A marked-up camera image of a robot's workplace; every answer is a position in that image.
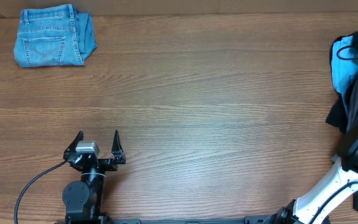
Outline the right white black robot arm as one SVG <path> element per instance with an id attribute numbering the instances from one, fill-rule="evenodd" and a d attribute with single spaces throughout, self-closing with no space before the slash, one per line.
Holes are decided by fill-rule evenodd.
<path id="1" fill-rule="evenodd" d="M 358 210 L 358 32 L 333 42 L 329 64 L 338 100 L 326 122 L 344 135 L 333 167 L 308 193 L 262 223 L 329 223 L 329 214 L 352 194 Z"/>

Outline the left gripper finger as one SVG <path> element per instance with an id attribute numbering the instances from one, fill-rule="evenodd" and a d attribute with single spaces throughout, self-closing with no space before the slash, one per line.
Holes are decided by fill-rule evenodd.
<path id="1" fill-rule="evenodd" d="M 115 130 L 111 153 L 115 159 L 124 159 L 124 150 L 121 145 L 119 131 Z"/>
<path id="2" fill-rule="evenodd" d="M 71 144 L 64 151 L 64 155 L 69 155 L 71 152 L 75 152 L 75 149 L 80 141 L 83 140 L 83 131 L 79 131 Z"/>

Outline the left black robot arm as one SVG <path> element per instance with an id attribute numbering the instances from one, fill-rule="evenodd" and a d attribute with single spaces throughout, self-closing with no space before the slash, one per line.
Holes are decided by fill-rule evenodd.
<path id="1" fill-rule="evenodd" d="M 111 148 L 112 158 L 99 158 L 95 141 L 85 141 L 80 131 L 63 154 L 70 167 L 81 172 L 79 181 L 69 183 L 63 190 L 62 201 L 66 207 L 65 223 L 111 223 L 102 212 L 106 172 L 115 172 L 126 163 L 119 132 L 115 131 Z"/>

